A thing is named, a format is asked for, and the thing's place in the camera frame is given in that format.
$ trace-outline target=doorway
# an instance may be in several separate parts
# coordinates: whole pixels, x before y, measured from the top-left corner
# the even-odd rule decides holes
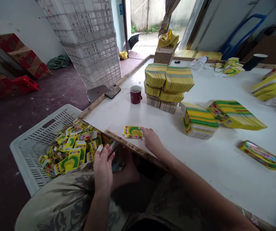
[[[130,15],[130,27],[128,26],[129,21],[127,20],[128,36],[134,33],[140,33],[139,41],[129,51],[130,57],[144,58],[149,54],[155,54],[158,44],[158,31],[165,15],[165,2],[166,0],[126,1],[126,4],[130,3],[130,7],[126,6],[125,9],[126,15]],[[183,43],[187,43],[187,29],[190,19],[193,18],[191,14],[196,2],[203,2],[203,0],[181,0],[172,13],[169,29],[175,35],[179,35],[179,42],[183,40],[185,35],[186,41]]]

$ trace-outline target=white crate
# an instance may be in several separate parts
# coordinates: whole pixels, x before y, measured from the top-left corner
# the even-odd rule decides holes
[[[81,112],[66,104],[11,142],[10,149],[31,196],[51,181],[38,163],[39,157],[54,142],[56,132],[72,123]]]
[[[75,46],[63,44],[63,48],[76,70],[84,74],[93,74],[120,60],[114,35]]]
[[[38,4],[60,42],[77,44],[114,33],[110,0],[39,0]]]
[[[114,63],[90,75],[80,72],[78,74],[88,90],[100,85],[105,85],[109,88],[122,78],[120,62]]]
[[[111,0],[37,0],[45,16],[112,9]]]

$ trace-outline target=wooden fence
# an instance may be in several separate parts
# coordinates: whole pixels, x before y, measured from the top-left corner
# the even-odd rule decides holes
[[[187,19],[187,25],[195,2],[196,0],[181,0],[171,16],[171,22],[184,23]],[[160,25],[164,15],[165,0],[130,0],[131,24],[140,30]]]

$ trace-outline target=umbrella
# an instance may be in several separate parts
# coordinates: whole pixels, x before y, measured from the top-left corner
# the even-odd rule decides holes
[[[139,41],[139,35],[140,33],[134,33],[128,38],[128,50],[132,50],[134,45]],[[124,50],[126,50],[126,43],[124,42],[123,45]]]

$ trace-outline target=dark red floor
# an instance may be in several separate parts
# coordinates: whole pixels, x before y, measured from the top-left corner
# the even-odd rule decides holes
[[[138,59],[121,61],[122,75],[140,62]],[[17,216],[30,198],[9,149],[10,143],[65,104],[80,110],[89,106],[85,85],[73,65],[53,71],[53,75],[37,83],[38,92],[13,93],[0,99],[0,230],[14,230]]]

